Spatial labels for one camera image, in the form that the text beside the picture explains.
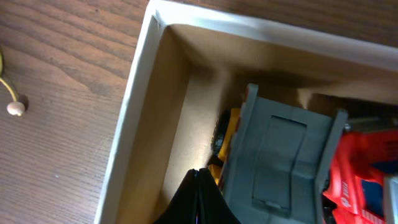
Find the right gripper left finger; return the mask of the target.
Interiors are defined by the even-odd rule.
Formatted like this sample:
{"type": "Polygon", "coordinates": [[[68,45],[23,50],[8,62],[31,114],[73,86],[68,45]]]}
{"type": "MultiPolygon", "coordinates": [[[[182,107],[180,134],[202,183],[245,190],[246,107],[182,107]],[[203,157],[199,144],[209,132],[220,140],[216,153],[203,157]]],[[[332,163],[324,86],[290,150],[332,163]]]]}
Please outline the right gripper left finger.
{"type": "Polygon", "coordinates": [[[195,224],[197,221],[197,170],[190,169],[166,210],[154,224],[195,224]]]}

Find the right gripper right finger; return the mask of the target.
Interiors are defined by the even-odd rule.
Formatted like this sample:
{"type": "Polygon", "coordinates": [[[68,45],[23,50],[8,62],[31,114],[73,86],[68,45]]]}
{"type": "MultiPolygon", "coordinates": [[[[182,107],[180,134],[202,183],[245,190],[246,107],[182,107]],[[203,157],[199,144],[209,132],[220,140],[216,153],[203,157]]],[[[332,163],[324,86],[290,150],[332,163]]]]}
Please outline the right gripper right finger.
{"type": "Polygon", "coordinates": [[[201,224],[240,224],[225,202],[208,169],[198,171],[198,222],[201,224]]]}

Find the yellow grey toy dump truck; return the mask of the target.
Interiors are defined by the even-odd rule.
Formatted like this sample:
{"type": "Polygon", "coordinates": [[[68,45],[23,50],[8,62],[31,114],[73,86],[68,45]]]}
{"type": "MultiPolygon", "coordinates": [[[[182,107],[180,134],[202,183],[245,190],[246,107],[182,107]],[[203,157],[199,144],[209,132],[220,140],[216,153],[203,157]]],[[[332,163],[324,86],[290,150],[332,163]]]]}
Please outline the yellow grey toy dump truck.
{"type": "Polygon", "coordinates": [[[321,223],[331,160],[348,114],[326,116],[246,88],[220,188],[241,223],[321,223]]]}

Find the red toy fire truck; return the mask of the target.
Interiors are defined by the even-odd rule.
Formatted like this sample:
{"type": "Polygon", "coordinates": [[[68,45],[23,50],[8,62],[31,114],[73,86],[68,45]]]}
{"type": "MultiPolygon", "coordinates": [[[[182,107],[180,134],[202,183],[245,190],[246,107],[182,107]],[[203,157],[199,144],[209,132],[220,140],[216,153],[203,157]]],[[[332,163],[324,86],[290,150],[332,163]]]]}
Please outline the red toy fire truck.
{"type": "Polygon", "coordinates": [[[397,118],[347,120],[323,199],[325,223],[397,223],[397,118]]]}

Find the yellow wooden rattle drum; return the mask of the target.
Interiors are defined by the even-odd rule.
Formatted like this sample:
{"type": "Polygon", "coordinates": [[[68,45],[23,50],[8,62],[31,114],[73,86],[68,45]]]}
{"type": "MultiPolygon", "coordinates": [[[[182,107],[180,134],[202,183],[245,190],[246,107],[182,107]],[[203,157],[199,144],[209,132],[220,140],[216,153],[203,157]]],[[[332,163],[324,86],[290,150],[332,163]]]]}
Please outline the yellow wooden rattle drum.
{"type": "Polygon", "coordinates": [[[1,84],[9,92],[12,101],[7,105],[7,112],[13,116],[22,116],[26,111],[25,105],[19,101],[17,97],[17,91],[15,91],[12,86],[4,79],[2,73],[4,70],[3,56],[1,54],[1,84]]]}

